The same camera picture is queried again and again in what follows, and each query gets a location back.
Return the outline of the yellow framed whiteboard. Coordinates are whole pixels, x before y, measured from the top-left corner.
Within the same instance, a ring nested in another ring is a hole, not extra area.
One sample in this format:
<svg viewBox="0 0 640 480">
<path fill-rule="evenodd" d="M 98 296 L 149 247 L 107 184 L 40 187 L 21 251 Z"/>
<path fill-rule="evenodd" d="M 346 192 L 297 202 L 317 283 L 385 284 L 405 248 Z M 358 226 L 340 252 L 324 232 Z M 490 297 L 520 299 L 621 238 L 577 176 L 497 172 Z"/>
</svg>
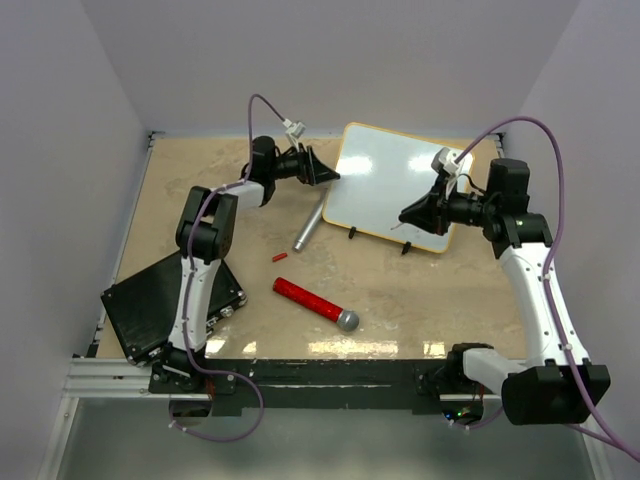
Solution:
<svg viewBox="0 0 640 480">
<path fill-rule="evenodd" d="M 430 141 L 361 123 L 345 127 L 332 183 L 323 208 L 323 219 L 347 230 L 354 229 L 402 245 L 432 253 L 449 248 L 455 228 L 442 236 L 399 223 L 402 209 L 425 195 L 437 174 L 431 168 L 435 154 L 452 143 Z"/>
</svg>

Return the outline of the red marker cap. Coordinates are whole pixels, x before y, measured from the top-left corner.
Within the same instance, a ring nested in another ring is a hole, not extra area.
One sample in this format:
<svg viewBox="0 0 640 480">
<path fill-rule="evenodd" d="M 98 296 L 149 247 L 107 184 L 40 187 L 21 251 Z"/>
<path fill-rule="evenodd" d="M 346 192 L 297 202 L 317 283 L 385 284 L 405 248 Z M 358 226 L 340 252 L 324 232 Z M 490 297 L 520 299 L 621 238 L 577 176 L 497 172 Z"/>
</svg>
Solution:
<svg viewBox="0 0 640 480">
<path fill-rule="evenodd" d="M 286 258 L 287 256 L 288 256 L 288 254 L 287 254 L 286 252 L 283 252 L 283 253 L 277 254 L 277 255 L 275 255 L 275 256 L 272 258 L 272 262 L 278 262 L 278 261 L 280 261 L 280 260 L 283 260 L 283 259 L 284 259 L 284 258 Z"/>
</svg>

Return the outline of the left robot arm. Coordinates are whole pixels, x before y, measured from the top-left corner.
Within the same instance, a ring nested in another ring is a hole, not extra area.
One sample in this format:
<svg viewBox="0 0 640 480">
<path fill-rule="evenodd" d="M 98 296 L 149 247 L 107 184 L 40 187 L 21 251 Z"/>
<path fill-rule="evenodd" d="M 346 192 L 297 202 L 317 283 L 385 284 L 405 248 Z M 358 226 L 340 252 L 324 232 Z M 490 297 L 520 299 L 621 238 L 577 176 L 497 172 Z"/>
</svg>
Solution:
<svg viewBox="0 0 640 480">
<path fill-rule="evenodd" d="M 260 136 L 250 142 L 249 153 L 237 181 L 190 190 L 176 229 L 181 283 L 157 376 L 185 392 L 200 390 L 209 375 L 197 359 L 204 355 L 210 297 L 218 270 L 232 246 L 237 214 L 266 205 L 278 180 L 295 178 L 304 185 L 317 186 L 340 178 L 311 147 L 301 143 L 281 151 L 273 138 Z"/>
</svg>

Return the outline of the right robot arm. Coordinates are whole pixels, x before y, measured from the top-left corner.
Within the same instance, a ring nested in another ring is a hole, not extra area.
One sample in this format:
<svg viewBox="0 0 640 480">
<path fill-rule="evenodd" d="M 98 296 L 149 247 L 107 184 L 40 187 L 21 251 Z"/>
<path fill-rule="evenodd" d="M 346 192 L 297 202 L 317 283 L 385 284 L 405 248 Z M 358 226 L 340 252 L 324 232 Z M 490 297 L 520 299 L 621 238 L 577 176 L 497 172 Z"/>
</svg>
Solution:
<svg viewBox="0 0 640 480">
<path fill-rule="evenodd" d="M 476 226 L 510 281 L 525 327 L 525 361 L 483 343 L 462 343 L 447 355 L 445 379 L 459 393 L 478 383 L 500 396 L 514 425 L 581 424 L 608 390 L 604 365 L 592 363 L 573 328 L 548 256 L 553 238 L 545 217 L 528 210 L 530 170 L 521 160 L 495 159 L 480 193 L 457 187 L 458 162 L 436 160 L 429 192 L 399 219 L 444 235 L 452 224 Z"/>
</svg>

